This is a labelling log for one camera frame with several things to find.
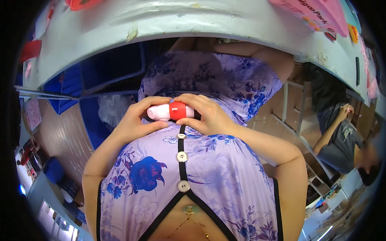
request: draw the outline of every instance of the hand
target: hand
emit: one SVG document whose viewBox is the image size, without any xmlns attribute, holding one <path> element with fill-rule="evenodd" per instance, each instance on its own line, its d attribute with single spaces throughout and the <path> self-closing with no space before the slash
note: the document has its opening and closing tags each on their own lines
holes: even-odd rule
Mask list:
<svg viewBox="0 0 386 241">
<path fill-rule="evenodd" d="M 339 114 L 335 120 L 337 122 L 341 123 L 342 121 L 344 121 L 347 118 L 347 115 L 350 112 L 352 112 L 352 113 L 354 112 L 354 108 L 351 105 L 345 104 L 345 105 L 341 106 Z"/>
<path fill-rule="evenodd" d="M 204 95 L 182 94 L 174 98 L 190 105 L 201 114 L 201 121 L 192 118 L 179 119 L 176 125 L 187 125 L 196 129 L 203 135 L 228 134 L 233 135 L 239 126 L 235 124 L 221 107 Z"/>
<path fill-rule="evenodd" d="M 118 126 L 113 130 L 112 135 L 117 138 L 119 143 L 125 145 L 154 131 L 168 127 L 169 125 L 163 121 L 145 125 L 142 123 L 141 116 L 150 106 L 166 104 L 170 100 L 170 97 L 149 96 L 138 103 L 130 105 Z"/>
</svg>

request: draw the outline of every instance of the silver button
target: silver button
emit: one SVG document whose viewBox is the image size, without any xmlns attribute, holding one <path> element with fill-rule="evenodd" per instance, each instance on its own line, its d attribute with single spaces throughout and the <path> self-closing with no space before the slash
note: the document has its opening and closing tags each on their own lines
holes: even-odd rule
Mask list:
<svg viewBox="0 0 386 241">
<path fill-rule="evenodd" d="M 178 152 L 177 160 L 179 162 L 186 162 L 188 160 L 188 155 L 186 154 L 186 152 Z"/>
<path fill-rule="evenodd" d="M 178 182 L 178 190 L 180 192 L 187 192 L 190 190 L 190 184 L 188 181 L 182 180 Z"/>
<path fill-rule="evenodd" d="M 178 138 L 178 139 L 185 139 L 185 138 L 186 138 L 186 135 L 185 135 L 185 134 L 178 134 L 178 135 L 177 135 L 177 138 Z"/>
</svg>

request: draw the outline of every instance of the man's hair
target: man's hair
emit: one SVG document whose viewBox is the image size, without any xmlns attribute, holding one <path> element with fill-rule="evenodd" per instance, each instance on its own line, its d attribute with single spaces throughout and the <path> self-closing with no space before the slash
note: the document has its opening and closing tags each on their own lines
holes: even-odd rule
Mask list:
<svg viewBox="0 0 386 241">
<path fill-rule="evenodd" d="M 379 162 L 377 165 L 371 166 L 369 174 L 367 174 L 367 172 L 364 168 L 362 168 L 362 167 L 358 168 L 359 175 L 361 176 L 362 182 L 366 187 L 373 184 L 375 179 L 377 179 L 378 174 L 381 170 L 381 166 L 382 166 L 381 163 L 382 162 Z"/>
</svg>

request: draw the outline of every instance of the pink handheld device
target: pink handheld device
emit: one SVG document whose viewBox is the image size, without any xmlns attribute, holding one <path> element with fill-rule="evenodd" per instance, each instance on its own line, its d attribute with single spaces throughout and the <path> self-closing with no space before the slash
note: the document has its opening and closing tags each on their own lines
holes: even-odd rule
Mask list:
<svg viewBox="0 0 386 241">
<path fill-rule="evenodd" d="M 168 122 L 170 119 L 178 121 L 182 118 L 194 118 L 194 109 L 187 104 L 174 101 L 170 104 L 159 104 L 149 107 L 147 115 L 155 121 Z"/>
</svg>

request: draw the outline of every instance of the purple floral dress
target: purple floral dress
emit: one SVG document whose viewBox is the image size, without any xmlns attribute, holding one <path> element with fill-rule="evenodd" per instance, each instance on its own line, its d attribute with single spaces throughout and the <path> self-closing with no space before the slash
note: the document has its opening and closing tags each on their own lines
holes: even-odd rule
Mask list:
<svg viewBox="0 0 386 241">
<path fill-rule="evenodd" d="M 145 96 L 204 94 L 235 123 L 256 115 L 281 83 L 258 59 L 226 54 L 172 52 L 163 55 L 142 80 Z M 179 193 L 177 134 L 169 127 L 133 141 L 100 184 L 100 240 L 138 240 Z M 235 240 L 278 240 L 281 223 L 277 182 L 241 139 L 205 136 L 186 127 L 184 151 L 190 189 L 226 225 Z"/>
</svg>

